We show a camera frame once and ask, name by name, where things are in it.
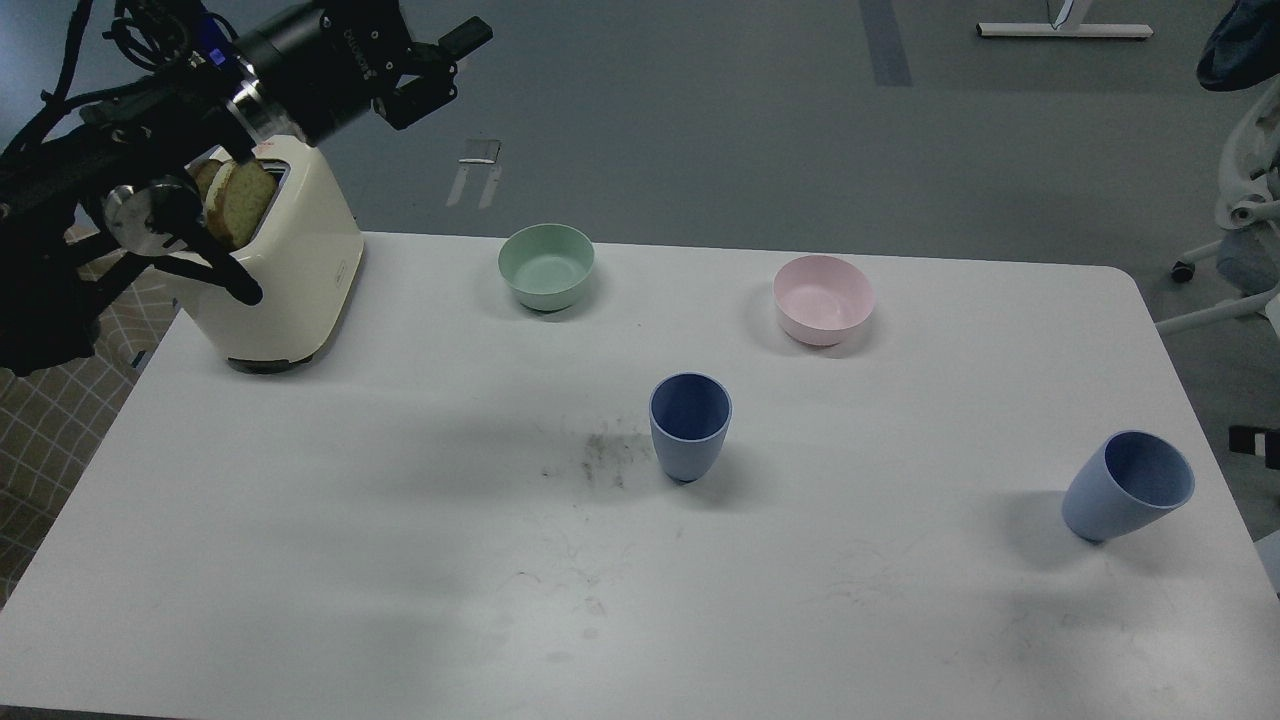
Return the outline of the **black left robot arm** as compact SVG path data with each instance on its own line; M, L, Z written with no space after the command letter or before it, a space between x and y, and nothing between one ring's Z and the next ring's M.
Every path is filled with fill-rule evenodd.
M3 150L3 366L18 377L95 352L99 316L147 268L262 301L207 228L186 168L246 163L276 135L316 145L366 111L404 129L451 102L460 60L493 38L471 17L419 42L398 1L305 1L221 46L198 1L123 1L165 42L134 82L70 96L92 3L78 3L56 92Z

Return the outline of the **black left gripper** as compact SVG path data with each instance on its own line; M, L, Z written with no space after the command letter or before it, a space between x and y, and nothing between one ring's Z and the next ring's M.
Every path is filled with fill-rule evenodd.
M378 97L375 111L394 129L442 109L458 95L460 63L493 37L474 15L433 44L412 42L398 1L306 1L233 46L289 135L315 146Z

